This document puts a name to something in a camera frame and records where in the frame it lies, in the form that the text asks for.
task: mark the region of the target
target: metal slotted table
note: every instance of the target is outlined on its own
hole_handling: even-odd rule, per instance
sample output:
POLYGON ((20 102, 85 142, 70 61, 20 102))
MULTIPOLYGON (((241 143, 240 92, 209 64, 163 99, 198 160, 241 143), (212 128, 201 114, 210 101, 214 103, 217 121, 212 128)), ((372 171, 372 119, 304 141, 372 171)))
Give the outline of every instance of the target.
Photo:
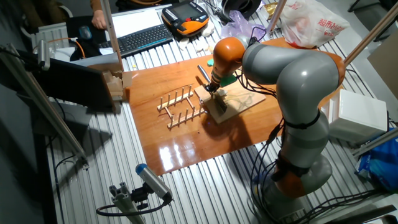
MULTIPOLYGON (((251 22, 267 27, 268 23, 265 17, 261 16, 262 13, 255 13, 251 22)), ((210 54, 204 51, 197 53, 195 50, 199 41, 212 44, 220 40, 221 26, 211 13, 209 15, 216 28, 210 37, 192 39, 185 50, 180 50, 174 40, 125 58, 125 71, 158 67, 210 54)), ((32 35, 32 44, 36 45, 40 39, 53 40, 62 37, 67 37, 65 24, 41 27, 38 34, 32 35)), ((282 37, 282 34, 275 32, 274 37, 282 37)), ((68 47, 67 41, 63 41, 58 47, 68 47)), ((335 40, 319 49, 342 58, 346 55, 335 40)), ((359 74, 346 72, 343 86, 346 90, 374 98, 374 94, 359 74)), ((96 113, 90 121, 83 141, 90 168, 84 170, 76 159, 70 159, 71 162, 66 162, 57 169, 65 223, 129 223, 125 217, 101 217, 95 212, 98 207, 112 204, 108 190, 110 185, 118 185, 124 181, 130 190, 142 185, 135 168, 146 160, 130 107, 128 103, 120 105, 120 114, 96 113)), ((265 220, 258 220, 252 212, 249 188, 252 163, 261 147, 262 143, 259 143, 162 175, 160 178, 173 192, 174 202, 157 212, 143 215, 146 223, 264 223, 265 220)), ((54 140, 53 148, 54 161, 50 149, 47 149, 49 164, 58 163, 72 154, 71 150, 62 144, 61 139, 54 140)), ((274 161, 279 150, 280 147, 274 141, 265 157, 266 163, 274 161)), ((307 195, 312 207, 329 198, 373 189, 370 183, 360 181, 354 174, 356 161, 350 150, 346 142, 337 139, 331 139, 326 145, 322 154, 331 162, 333 175, 322 188, 307 195)), ((62 223, 53 169, 50 169, 50 172, 57 220, 62 223)), ((334 210, 317 218, 314 223, 324 223, 340 217, 380 198, 367 200, 350 208, 334 210)), ((150 208, 154 208, 161 202, 156 196, 150 195, 148 203, 150 208)))

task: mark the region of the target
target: keyboard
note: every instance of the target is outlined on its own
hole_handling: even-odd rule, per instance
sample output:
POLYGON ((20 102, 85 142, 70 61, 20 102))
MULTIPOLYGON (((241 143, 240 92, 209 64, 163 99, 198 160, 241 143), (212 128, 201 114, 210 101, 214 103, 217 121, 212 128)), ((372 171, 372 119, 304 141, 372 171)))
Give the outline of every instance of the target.
MULTIPOLYGON (((173 35, 164 24, 118 38, 122 57, 138 54, 171 41, 173 41, 173 35)), ((98 46, 100 48, 112 47, 110 41, 98 44, 98 46)))

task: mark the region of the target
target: desk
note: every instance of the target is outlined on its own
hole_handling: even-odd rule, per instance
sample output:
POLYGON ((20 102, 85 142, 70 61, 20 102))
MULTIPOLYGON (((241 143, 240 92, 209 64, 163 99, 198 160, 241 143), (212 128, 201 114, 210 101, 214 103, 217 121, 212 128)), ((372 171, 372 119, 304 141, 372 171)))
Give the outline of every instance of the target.
MULTIPOLYGON (((265 44, 293 48, 283 38, 265 44)), ((168 129, 169 116, 156 109, 160 97, 167 99, 169 93, 174 97, 175 90, 183 86, 192 84, 193 91, 200 83, 206 83, 197 65, 211 74, 212 68, 207 66, 211 58, 209 55, 132 73, 132 86, 127 89, 131 112, 147 164, 157 175, 265 141, 282 119, 277 100, 268 96, 265 101, 221 124, 209 114, 202 114, 168 129)), ((191 100, 198 108, 197 96, 191 100)), ((170 110, 178 115, 186 108, 183 102, 170 110)))
MULTIPOLYGON (((257 12, 251 17, 250 22, 266 27, 268 23, 265 16, 265 12, 257 12)), ((193 39, 184 51, 178 48, 176 41, 173 41, 125 58, 123 59, 125 70, 144 70, 205 56, 207 53, 195 51, 195 44, 198 40, 216 42, 220 39, 221 32, 221 26, 211 13, 210 19, 215 23, 215 33, 212 36, 193 39)), ((278 31, 275 36, 282 37, 278 31)), ((350 38, 345 31, 340 36, 350 38)), ((62 25, 43 27, 39 34, 33 35, 32 41, 43 37, 46 40, 67 37, 66 27, 62 25)), ((335 40, 320 47, 320 50, 338 54, 343 58, 346 55, 335 40)), ((372 96, 372 93, 368 92, 370 89, 367 84, 361 81, 360 74, 347 73, 343 86, 349 91, 372 96)), ((121 108, 121 114, 97 113, 91 118, 87 136, 83 141, 83 148, 88 153, 87 159, 90 165, 88 170, 79 167, 76 169, 71 162, 62 164, 58 168, 60 191, 63 195, 63 214, 67 214, 66 217, 72 223, 128 224, 125 218, 105 218, 95 213, 95 208, 111 204, 108 189, 110 185, 118 185, 121 181, 125 181, 132 189, 142 184, 141 178, 135 173, 135 167, 146 162, 137 133, 137 120, 132 117, 128 103, 121 103, 121 108)), ((71 155, 70 150, 60 143, 62 142, 54 141, 55 163, 71 155)), ((251 199, 250 169, 261 147, 262 144, 256 144, 162 175, 161 179, 173 192, 174 202, 158 212, 144 215, 146 222, 148 224, 267 223, 267 220, 260 222, 252 213, 252 208, 248 206, 251 199)), ((274 161, 278 150, 279 147, 274 141, 265 157, 266 164, 274 161)), ((333 175, 321 189, 307 196, 312 207, 334 196, 358 194, 373 189, 371 184, 360 181, 354 174, 356 161, 349 150, 345 142, 336 139, 332 139, 326 145, 322 154, 331 161, 333 175)), ((55 190, 53 192, 58 222, 61 223, 57 193, 55 190)), ((152 195, 148 204, 151 208, 160 205, 156 196, 152 195)), ((325 223, 331 217, 340 217, 350 211, 352 210, 333 211, 335 213, 322 217, 327 219, 326 221, 319 220, 314 223, 325 223)))

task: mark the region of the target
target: wooden table surface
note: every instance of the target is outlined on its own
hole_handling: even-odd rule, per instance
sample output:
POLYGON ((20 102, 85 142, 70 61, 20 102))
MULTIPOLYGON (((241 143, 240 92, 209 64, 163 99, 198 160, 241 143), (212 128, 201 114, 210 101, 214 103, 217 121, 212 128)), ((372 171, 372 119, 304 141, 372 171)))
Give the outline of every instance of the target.
MULTIPOLYGON (((289 47, 280 39, 270 40, 267 44, 289 47)), ((183 86, 192 85, 193 91, 206 83, 197 65, 210 74, 207 61, 211 58, 209 55, 132 72, 132 86, 126 93, 147 165, 157 175, 265 141, 282 118, 277 100, 268 96, 265 101, 219 125, 205 113, 168 129, 169 116, 165 110, 157 110, 160 97, 166 102, 169 93, 172 99, 175 91, 180 93, 183 86)), ((197 96, 194 94, 190 99, 199 108, 197 96)), ((178 116, 179 112, 185 114, 187 108, 192 112, 183 101, 169 109, 178 116)))

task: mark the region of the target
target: orange handheld controller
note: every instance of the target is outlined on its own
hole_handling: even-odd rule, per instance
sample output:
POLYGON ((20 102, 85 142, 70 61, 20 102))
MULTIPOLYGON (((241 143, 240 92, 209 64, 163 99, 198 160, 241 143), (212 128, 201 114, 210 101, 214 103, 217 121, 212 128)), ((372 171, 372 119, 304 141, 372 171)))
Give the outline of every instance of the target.
POLYGON ((209 21, 209 15, 198 4, 184 1, 162 10, 162 18, 174 32, 183 37, 199 33, 209 21))

